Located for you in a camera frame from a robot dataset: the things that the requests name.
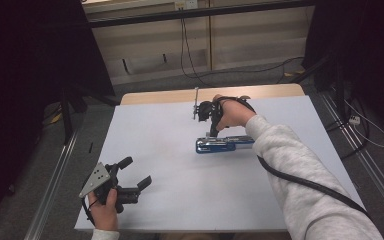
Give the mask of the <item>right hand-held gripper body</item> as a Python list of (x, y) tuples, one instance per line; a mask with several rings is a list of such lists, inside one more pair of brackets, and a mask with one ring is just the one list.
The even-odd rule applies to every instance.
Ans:
[(208, 119), (215, 125), (218, 125), (222, 118), (222, 108), (220, 98), (214, 98), (211, 101), (198, 102), (199, 88), (195, 88), (195, 100), (193, 106), (193, 119), (199, 122), (207, 121)]

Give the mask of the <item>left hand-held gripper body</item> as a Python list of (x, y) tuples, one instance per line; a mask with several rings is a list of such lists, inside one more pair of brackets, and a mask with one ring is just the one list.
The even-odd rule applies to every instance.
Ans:
[(118, 183), (118, 171), (123, 170), (128, 165), (130, 165), (130, 162), (119, 162), (112, 165), (104, 165), (102, 162), (99, 162), (85, 180), (79, 193), (79, 198), (85, 199), (90, 192), (93, 192), (97, 197), (97, 201), (105, 205), (109, 191), (116, 189), (117, 201), (115, 208), (118, 213), (124, 210), (124, 204), (136, 204), (140, 196), (139, 186), (123, 188)]

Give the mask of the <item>blue stapler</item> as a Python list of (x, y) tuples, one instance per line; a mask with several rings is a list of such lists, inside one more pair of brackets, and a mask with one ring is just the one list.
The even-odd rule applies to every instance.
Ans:
[(235, 151), (237, 147), (251, 147), (254, 140), (247, 135), (228, 137), (203, 137), (198, 138), (195, 144), (195, 151), (198, 154), (219, 153)]

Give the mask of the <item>person's right hand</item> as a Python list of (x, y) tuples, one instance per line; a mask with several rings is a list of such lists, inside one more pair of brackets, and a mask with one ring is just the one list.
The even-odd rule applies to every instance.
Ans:
[(245, 127), (247, 122), (256, 115), (254, 111), (235, 100), (222, 100), (222, 95), (220, 94), (215, 95), (214, 100), (218, 100), (220, 102), (223, 110), (223, 116), (216, 126), (218, 131), (227, 127)]

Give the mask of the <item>person's left hand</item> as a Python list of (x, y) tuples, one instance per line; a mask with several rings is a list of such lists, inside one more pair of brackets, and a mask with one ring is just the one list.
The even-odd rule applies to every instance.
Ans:
[(89, 209), (95, 222), (95, 228), (105, 231), (116, 231), (118, 227), (115, 203), (117, 190), (111, 189), (108, 193), (106, 204), (102, 205), (94, 192), (88, 194)]

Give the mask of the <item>white table cover board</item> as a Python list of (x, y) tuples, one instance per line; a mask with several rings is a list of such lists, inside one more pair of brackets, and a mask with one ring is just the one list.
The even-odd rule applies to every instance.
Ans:
[[(198, 154), (208, 122), (192, 117), (192, 105), (160, 103), (116, 107), (98, 162), (133, 162), (120, 170), (123, 188), (147, 176), (152, 183), (126, 205), (119, 229), (140, 232), (283, 231), (282, 210), (252, 146)], [(217, 137), (244, 136), (241, 127)]]

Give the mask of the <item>wooden table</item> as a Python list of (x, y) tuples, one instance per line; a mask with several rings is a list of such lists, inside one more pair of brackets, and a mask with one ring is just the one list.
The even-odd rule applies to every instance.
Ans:
[(249, 96), (251, 99), (304, 96), (299, 84), (272, 84), (240, 87), (170, 90), (156, 92), (127, 93), (121, 105), (178, 103), (212, 100), (216, 94), (223, 96)]

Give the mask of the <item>black metal stand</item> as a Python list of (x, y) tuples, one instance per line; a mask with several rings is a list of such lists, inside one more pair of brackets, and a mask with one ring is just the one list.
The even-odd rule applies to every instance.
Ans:
[(70, 139), (74, 136), (74, 128), (71, 120), (70, 109), (73, 109), (75, 113), (85, 113), (87, 110), (87, 104), (86, 101), (83, 99), (84, 96), (91, 97), (108, 106), (114, 107), (118, 105), (118, 102), (116, 100), (99, 94), (98, 92), (83, 87), (79, 84), (65, 84), (61, 88), (60, 94), (61, 113), (65, 133), (65, 145), (67, 145)]
[(344, 99), (343, 68), (339, 60), (333, 55), (322, 57), (314, 65), (295, 77), (292, 83), (300, 84), (312, 76), (317, 91), (328, 91), (334, 88), (336, 108), (342, 119), (346, 116)]

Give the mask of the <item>beige wooden cabinet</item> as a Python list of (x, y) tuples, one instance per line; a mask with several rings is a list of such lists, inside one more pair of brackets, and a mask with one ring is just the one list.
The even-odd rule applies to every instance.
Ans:
[[(175, 0), (82, 0), (87, 19), (178, 11)], [(275, 0), (198, 0), (198, 8)], [(115, 85), (297, 69), (314, 6), (92, 28)]]

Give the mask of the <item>black horizontal bar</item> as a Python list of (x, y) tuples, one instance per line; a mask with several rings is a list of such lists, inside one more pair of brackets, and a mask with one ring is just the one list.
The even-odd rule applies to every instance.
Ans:
[(102, 28), (177, 19), (198, 18), (257, 11), (281, 10), (314, 6), (316, 4), (316, 1), (317, 0), (275, 0), (264, 3), (210, 7), (192, 10), (178, 10), (165, 13), (144, 14), (138, 16), (100, 18), (96, 20), (90, 20), (89, 26), (91, 28)]

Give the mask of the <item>black curtain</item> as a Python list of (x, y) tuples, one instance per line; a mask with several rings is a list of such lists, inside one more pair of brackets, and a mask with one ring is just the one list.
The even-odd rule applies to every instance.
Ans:
[(317, 0), (302, 66), (327, 55), (384, 121), (384, 0)]
[(83, 0), (0, 0), (0, 202), (66, 98), (114, 90)]

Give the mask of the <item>aluminium floor rail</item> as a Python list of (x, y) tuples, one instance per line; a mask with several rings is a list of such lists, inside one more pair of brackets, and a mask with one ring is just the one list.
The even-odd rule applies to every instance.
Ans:
[(61, 154), (58, 158), (56, 167), (46, 187), (45, 193), (34, 214), (30, 226), (26, 232), (24, 240), (40, 240), (50, 211), (53, 207), (62, 177), (65, 173), (67, 164), (70, 160), (72, 151), (77, 141), (78, 132), (75, 131), (64, 144)]
[(369, 174), (384, 199), (384, 173), (375, 162), (375, 158), (366, 148), (363, 148), (364, 139), (359, 138), (359, 134), (353, 125), (346, 124), (340, 119), (339, 113), (336, 111), (336, 104), (331, 96), (323, 95), (322, 100), (333, 119), (337, 121), (337, 125), (339, 126), (341, 133), (353, 149), (353, 156), (356, 156), (359, 159), (365, 171)]

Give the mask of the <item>white wall socket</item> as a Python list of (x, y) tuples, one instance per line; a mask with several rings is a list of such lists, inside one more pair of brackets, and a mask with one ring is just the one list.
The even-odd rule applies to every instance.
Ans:
[(198, 0), (175, 0), (176, 10), (192, 10), (198, 8)]

